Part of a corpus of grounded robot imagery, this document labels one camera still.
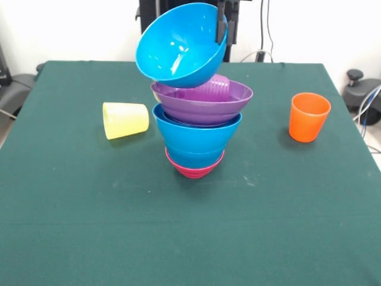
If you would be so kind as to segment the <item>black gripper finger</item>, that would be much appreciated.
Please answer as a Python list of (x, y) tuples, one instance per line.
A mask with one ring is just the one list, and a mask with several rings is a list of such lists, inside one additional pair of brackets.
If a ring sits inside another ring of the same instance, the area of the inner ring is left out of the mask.
[(238, 20), (239, 20), (239, 1), (226, 2), (226, 17), (228, 23), (227, 45), (236, 44)]
[(217, 31), (216, 31), (216, 42), (221, 45), (223, 42), (223, 39), (225, 37), (225, 34), (227, 32), (227, 26), (224, 21), (225, 17), (225, 7), (226, 7), (226, 1), (221, 0), (217, 1)]

